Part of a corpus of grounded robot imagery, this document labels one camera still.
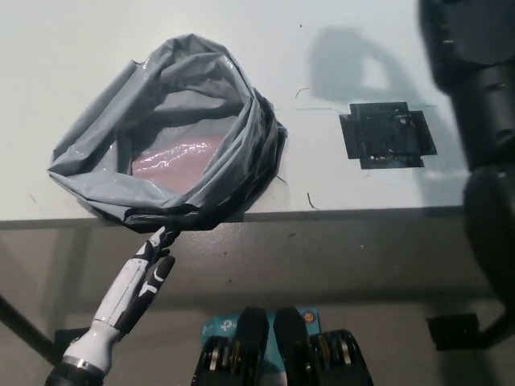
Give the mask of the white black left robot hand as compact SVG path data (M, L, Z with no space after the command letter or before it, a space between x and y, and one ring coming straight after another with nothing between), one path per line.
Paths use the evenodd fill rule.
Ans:
M175 264L169 247L179 235L160 228L122 267L93 317L89 330L71 343L63 361L105 377L114 345L128 335L154 301Z

